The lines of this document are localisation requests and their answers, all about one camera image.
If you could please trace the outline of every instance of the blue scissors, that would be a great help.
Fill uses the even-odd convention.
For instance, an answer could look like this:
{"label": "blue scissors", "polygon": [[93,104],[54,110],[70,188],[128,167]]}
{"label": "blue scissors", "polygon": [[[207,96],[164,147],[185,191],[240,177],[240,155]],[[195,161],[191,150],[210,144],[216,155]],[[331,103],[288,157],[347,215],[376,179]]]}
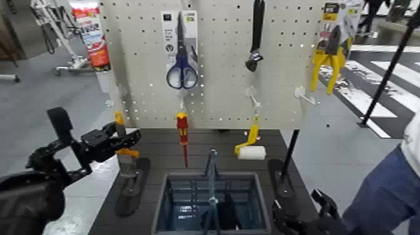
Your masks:
{"label": "blue scissors", "polygon": [[188,53],[184,42],[183,15],[181,11],[178,14],[177,25],[178,52],[176,54],[176,63],[166,74],[167,84],[174,89],[191,89],[198,82],[196,70],[188,63]]}

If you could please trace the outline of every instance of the plastic basket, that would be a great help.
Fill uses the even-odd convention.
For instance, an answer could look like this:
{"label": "plastic basket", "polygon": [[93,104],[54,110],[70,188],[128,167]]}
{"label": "plastic basket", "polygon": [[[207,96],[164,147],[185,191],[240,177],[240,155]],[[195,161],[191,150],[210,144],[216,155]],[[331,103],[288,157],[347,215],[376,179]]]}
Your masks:
{"label": "plastic basket", "polygon": [[[234,201],[241,229],[221,234],[270,234],[266,204],[258,175],[254,172],[220,172],[214,183],[216,198],[224,202],[229,193]],[[209,181],[203,173],[165,174],[157,204],[152,234],[203,234],[202,215],[209,209]]]}

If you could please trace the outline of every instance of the screwdriver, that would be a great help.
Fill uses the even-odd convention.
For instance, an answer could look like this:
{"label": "screwdriver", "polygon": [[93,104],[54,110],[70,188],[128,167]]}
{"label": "screwdriver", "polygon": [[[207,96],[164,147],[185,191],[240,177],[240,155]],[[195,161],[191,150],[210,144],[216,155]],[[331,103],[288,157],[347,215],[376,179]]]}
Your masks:
{"label": "screwdriver", "polygon": [[176,128],[179,130],[180,144],[184,150],[184,162],[185,168],[188,168],[188,154],[187,154],[187,144],[188,144],[188,121],[187,114],[185,112],[179,112],[176,115]]}

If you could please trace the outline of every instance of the white pegboard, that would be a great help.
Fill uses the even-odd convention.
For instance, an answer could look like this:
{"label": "white pegboard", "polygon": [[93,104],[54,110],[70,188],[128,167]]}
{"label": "white pegboard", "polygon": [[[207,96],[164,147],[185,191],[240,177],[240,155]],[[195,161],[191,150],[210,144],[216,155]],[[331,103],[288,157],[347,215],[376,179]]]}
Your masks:
{"label": "white pegboard", "polygon": [[166,84],[162,10],[198,15],[198,85],[185,99],[192,128],[247,129],[254,86],[262,129],[297,129],[308,103],[294,91],[311,80],[311,56],[325,1],[266,1],[256,72],[244,63],[252,38],[253,0],[106,1],[101,14],[109,44],[111,99],[136,128],[175,128],[178,92]]}

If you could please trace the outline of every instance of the pliers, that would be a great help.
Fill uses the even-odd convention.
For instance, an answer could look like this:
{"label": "pliers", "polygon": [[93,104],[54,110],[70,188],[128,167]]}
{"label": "pliers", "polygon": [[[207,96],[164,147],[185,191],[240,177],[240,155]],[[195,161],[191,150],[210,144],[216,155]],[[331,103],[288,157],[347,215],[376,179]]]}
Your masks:
{"label": "pliers", "polygon": [[338,60],[338,48],[340,43],[341,30],[340,26],[336,26],[330,33],[328,39],[328,45],[325,49],[325,54],[323,54],[318,61],[315,62],[314,69],[312,71],[312,83],[311,91],[315,91],[318,84],[318,72],[323,64],[327,63],[327,60],[330,60],[330,65],[332,67],[332,76],[328,82],[327,94],[333,93],[333,88],[340,71],[340,65]]}

